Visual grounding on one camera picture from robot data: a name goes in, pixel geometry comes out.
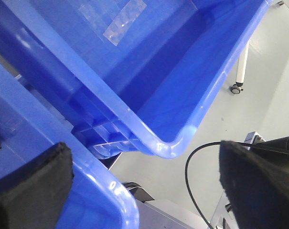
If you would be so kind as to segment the left gripper black padded left finger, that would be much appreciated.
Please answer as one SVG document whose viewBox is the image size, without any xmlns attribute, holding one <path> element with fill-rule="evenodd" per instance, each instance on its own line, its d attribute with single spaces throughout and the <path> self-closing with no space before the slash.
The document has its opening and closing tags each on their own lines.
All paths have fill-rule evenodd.
<svg viewBox="0 0 289 229">
<path fill-rule="evenodd" d="M 0 229 L 54 229 L 74 179 L 72 151 L 59 142 L 0 179 Z"/>
</svg>

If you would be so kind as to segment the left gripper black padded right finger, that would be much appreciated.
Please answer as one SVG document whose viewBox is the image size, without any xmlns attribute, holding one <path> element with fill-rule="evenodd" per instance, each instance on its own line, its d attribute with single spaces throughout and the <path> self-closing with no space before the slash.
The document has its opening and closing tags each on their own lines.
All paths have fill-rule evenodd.
<svg viewBox="0 0 289 229">
<path fill-rule="evenodd" d="M 239 228 L 289 229 L 289 155 L 222 141 L 219 167 Z"/>
</svg>

